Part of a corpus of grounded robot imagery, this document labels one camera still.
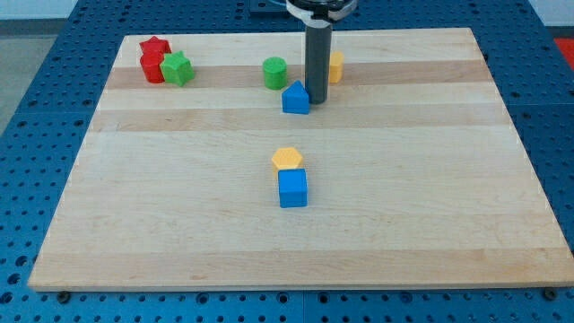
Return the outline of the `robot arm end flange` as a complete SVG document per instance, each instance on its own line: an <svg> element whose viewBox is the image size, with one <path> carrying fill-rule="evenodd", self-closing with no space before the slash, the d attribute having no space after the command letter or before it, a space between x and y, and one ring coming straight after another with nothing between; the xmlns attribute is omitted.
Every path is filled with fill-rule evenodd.
<svg viewBox="0 0 574 323"><path fill-rule="evenodd" d="M286 9L306 24L339 22L357 7L358 0L287 0Z"/></svg>

